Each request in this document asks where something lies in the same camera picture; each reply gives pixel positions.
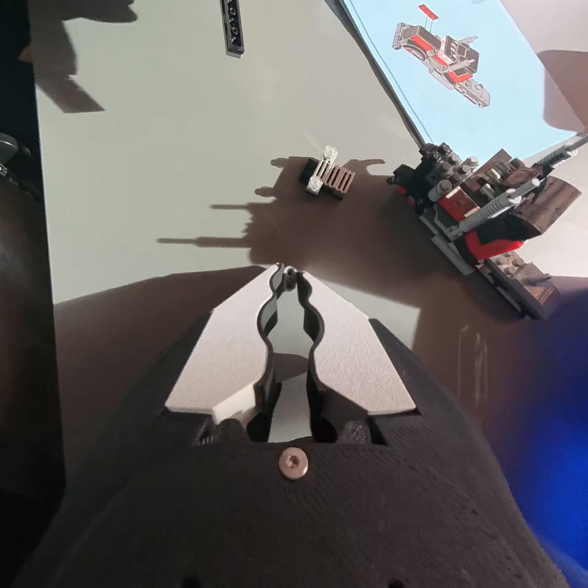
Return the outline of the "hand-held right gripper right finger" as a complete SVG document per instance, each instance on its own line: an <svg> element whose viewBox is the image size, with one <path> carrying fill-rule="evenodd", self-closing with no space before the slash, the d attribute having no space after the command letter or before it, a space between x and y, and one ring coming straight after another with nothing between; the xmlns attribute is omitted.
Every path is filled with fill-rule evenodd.
<svg viewBox="0 0 588 588"><path fill-rule="evenodd" d="M296 277L303 328L312 341L306 378L312 432L368 429L379 417L414 415L417 406L362 311L309 272Z"/></svg>

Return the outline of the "blue instruction booklet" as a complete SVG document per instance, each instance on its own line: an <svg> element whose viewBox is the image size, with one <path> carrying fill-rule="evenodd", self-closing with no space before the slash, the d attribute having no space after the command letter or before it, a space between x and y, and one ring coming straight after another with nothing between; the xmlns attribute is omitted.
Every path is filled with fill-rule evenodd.
<svg viewBox="0 0 588 588"><path fill-rule="evenodd" d="M501 1L340 1L417 136L522 159L582 124Z"/></svg>

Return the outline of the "grey desk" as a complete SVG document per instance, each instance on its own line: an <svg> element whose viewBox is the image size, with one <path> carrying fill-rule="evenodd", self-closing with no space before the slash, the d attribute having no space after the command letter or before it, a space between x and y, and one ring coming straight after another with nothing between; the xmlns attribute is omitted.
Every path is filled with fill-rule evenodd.
<svg viewBox="0 0 588 588"><path fill-rule="evenodd" d="M338 1L240 1L240 59L219 1L40 4L40 84L81 88L38 92L69 477L159 352L279 261L379 319L484 429L519 320L392 195L417 145ZM327 145L356 172L342 200L299 182Z"/></svg>

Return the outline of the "blue plastic bin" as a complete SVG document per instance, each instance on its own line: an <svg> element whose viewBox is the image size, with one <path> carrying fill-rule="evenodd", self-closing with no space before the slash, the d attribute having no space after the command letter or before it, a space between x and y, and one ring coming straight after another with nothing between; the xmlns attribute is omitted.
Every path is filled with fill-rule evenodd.
<svg viewBox="0 0 588 588"><path fill-rule="evenodd" d="M556 278L548 319L502 326L484 429L540 545L587 587L587 278Z"/></svg>

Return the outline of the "long black toy plate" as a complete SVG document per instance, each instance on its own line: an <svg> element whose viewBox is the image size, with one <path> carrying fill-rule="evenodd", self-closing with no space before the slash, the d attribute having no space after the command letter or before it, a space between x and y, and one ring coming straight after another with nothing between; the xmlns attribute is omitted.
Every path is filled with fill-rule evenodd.
<svg viewBox="0 0 588 588"><path fill-rule="evenodd" d="M220 1L224 44L229 56L240 59L245 52L239 1Z"/></svg>

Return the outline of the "black red toy truck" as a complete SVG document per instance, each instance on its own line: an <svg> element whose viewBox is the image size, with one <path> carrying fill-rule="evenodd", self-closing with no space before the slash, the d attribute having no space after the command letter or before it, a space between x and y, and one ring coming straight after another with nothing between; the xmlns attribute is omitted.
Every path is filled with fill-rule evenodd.
<svg viewBox="0 0 588 588"><path fill-rule="evenodd" d="M552 175L587 144L573 137L532 165L501 150L484 165L447 143L425 144L416 168L399 166L387 183L415 209L431 241L462 275L482 275L521 318L550 316L561 298L549 274L518 250L543 235L581 195Z"/></svg>

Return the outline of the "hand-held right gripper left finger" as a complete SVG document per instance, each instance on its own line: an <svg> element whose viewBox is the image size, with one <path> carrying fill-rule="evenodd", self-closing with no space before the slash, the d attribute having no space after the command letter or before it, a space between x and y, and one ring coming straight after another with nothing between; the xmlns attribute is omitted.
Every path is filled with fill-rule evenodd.
<svg viewBox="0 0 588 588"><path fill-rule="evenodd" d="M279 397L269 334L277 323L284 264L276 263L215 307L165 407L216 424L271 417Z"/></svg>

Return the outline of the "small grey grille brick assembly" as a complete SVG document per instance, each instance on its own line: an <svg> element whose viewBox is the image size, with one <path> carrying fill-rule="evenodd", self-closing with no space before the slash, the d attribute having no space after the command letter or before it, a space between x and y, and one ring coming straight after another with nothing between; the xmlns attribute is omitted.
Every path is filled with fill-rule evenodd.
<svg viewBox="0 0 588 588"><path fill-rule="evenodd" d="M320 159L308 158L299 176L307 194L327 194L342 200L355 179L356 172L335 163L338 151L327 145Z"/></svg>

